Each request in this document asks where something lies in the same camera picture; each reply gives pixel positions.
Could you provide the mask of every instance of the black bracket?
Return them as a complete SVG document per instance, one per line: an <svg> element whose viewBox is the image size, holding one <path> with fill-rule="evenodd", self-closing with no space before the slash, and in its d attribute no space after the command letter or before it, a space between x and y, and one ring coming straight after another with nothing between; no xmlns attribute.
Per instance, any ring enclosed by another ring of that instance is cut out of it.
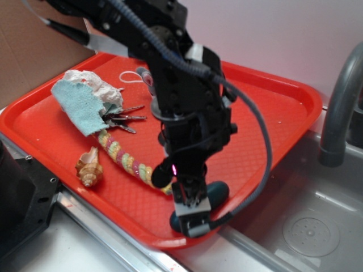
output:
<svg viewBox="0 0 363 272"><path fill-rule="evenodd" d="M48 228L58 182L32 156L14 160L0 141L0 261Z"/></svg>

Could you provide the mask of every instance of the gray faucet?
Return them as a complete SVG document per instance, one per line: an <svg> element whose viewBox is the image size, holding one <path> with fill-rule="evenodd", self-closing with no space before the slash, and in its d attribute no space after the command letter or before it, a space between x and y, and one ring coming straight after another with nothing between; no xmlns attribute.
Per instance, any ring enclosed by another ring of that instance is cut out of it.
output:
<svg viewBox="0 0 363 272"><path fill-rule="evenodd" d="M319 161L343 163L345 141L363 148L363 42L351 52L331 96L319 146Z"/></svg>

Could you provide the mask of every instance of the stainless steel sink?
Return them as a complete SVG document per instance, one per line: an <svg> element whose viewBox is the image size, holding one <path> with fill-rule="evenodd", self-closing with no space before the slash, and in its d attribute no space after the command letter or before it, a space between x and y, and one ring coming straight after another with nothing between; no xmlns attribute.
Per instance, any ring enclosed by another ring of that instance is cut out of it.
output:
<svg viewBox="0 0 363 272"><path fill-rule="evenodd" d="M230 226L300 271L363 271L363 151L317 161L308 132L272 171L261 196Z"/></svg>

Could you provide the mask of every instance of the cardboard box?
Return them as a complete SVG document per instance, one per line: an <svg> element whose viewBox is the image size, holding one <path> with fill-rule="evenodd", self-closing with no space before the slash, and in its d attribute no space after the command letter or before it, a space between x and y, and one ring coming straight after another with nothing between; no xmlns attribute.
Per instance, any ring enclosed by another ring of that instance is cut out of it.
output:
<svg viewBox="0 0 363 272"><path fill-rule="evenodd" d="M37 14L86 30L45 1L28 0ZM94 54L48 28L21 1L0 0L0 109Z"/></svg>

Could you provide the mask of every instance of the seashell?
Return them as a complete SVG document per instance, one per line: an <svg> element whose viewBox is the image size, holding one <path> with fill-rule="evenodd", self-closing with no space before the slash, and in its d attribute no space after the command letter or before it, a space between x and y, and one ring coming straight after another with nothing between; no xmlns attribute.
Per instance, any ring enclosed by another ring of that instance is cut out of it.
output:
<svg viewBox="0 0 363 272"><path fill-rule="evenodd" d="M85 187L96 185L103 176L103 167L98 163L98 149L92 147L90 152L82 154L75 168L77 177Z"/></svg>

